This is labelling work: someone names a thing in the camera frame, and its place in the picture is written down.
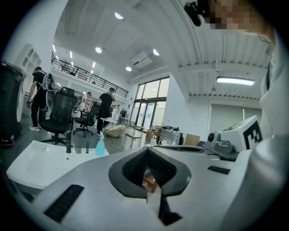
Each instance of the black t-shirt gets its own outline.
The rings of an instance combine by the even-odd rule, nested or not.
[[[102,100],[101,108],[110,111],[110,106],[112,105],[112,97],[109,94],[104,93],[99,98]]]
[[[44,76],[45,76],[45,74],[42,72],[37,72],[34,75],[33,82],[37,81],[37,85],[36,85],[37,86],[37,94],[36,94],[37,96],[44,95],[46,93],[46,91],[44,91],[42,86],[40,85],[43,82]]]

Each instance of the chair base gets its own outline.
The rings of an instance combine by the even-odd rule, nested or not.
[[[42,143],[54,142],[54,145],[57,145],[58,143],[66,145],[66,142],[64,140],[66,140],[66,138],[59,138],[59,134],[54,134],[53,136],[51,136],[51,139],[42,140],[41,142]]]
[[[75,135],[76,132],[80,132],[80,131],[83,132],[83,134],[84,134],[83,137],[86,137],[86,133],[85,132],[89,132],[89,133],[91,133],[91,135],[94,134],[94,132],[89,131],[87,126],[82,125],[81,128],[76,128],[76,130],[73,131],[73,135]]]

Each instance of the mesh chair back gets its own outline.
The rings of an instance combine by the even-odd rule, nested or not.
[[[71,122],[71,113],[77,102],[74,90],[70,88],[61,89],[55,94],[54,105],[50,114],[50,119],[63,123]]]
[[[93,105],[92,108],[90,109],[90,115],[89,115],[89,125],[94,125],[95,123],[95,116],[97,115],[98,111],[100,109],[100,106],[97,105]]]

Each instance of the air conditioner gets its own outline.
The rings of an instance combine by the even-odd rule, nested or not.
[[[131,59],[131,62],[133,63],[133,66],[135,68],[143,68],[147,66],[148,64],[152,63],[152,60],[149,58],[149,55],[145,52],[139,53],[137,56]]]

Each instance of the white sneaker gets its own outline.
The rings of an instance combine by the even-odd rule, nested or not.
[[[29,127],[29,130],[33,131],[33,132],[39,132],[40,129],[38,127],[32,127],[31,126],[31,127]]]

